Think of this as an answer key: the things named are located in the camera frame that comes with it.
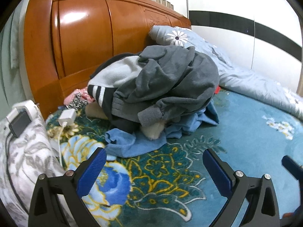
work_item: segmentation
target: wooden headboard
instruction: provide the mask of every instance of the wooden headboard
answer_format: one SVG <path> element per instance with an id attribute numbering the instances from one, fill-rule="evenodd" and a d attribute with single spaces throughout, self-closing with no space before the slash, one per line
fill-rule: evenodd
<path id="1" fill-rule="evenodd" d="M 153 45 L 153 25 L 190 21 L 152 0 L 30 0 L 24 53 L 31 91 L 44 118 L 116 54 Z"/>

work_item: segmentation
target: gray fleece hoodie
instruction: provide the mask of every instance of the gray fleece hoodie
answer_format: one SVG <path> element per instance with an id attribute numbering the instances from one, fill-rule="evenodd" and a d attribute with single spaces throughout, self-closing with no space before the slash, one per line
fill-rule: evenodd
<path id="1" fill-rule="evenodd" d="M 142 126 L 205 108 L 219 85 L 218 69 L 194 47 L 148 46 L 139 75 L 114 93 L 112 114 Z"/>

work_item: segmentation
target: knit cuff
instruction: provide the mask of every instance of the knit cuff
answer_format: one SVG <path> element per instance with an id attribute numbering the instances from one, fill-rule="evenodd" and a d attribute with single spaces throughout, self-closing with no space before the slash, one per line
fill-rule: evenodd
<path id="1" fill-rule="evenodd" d="M 138 118 L 143 127 L 150 126 L 162 118 L 162 112 L 157 106 L 150 106 L 138 113 Z"/>

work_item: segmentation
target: blue cloth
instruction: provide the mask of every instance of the blue cloth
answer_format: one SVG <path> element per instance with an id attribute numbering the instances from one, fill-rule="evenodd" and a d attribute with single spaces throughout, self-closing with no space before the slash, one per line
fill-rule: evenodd
<path id="1" fill-rule="evenodd" d="M 166 144 L 167 138 L 181 138 L 183 133 L 195 132 L 202 122 L 212 125 L 219 123 L 213 100 L 205 109 L 194 114 L 184 115 L 179 122 L 172 123 L 156 140 L 149 140 L 141 131 L 130 134 L 117 128 L 111 129 L 105 134 L 105 140 L 108 143 L 105 150 L 107 154 L 122 158 L 139 156 L 161 148 Z"/>

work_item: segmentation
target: white device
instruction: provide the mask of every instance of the white device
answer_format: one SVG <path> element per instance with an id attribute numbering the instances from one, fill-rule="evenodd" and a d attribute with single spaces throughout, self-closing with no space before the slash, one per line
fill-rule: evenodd
<path id="1" fill-rule="evenodd" d="M 66 109 L 64 110 L 60 117 L 58 118 L 58 122 L 60 126 L 63 126 L 63 123 L 66 122 L 65 126 L 70 126 L 74 123 L 76 118 L 76 110 L 75 109 Z"/>
<path id="2" fill-rule="evenodd" d="M 37 105 L 32 100 L 27 100 L 12 106 L 11 112 L 6 116 L 7 122 L 10 124 L 22 110 L 26 110 L 31 121 L 38 116 Z"/>

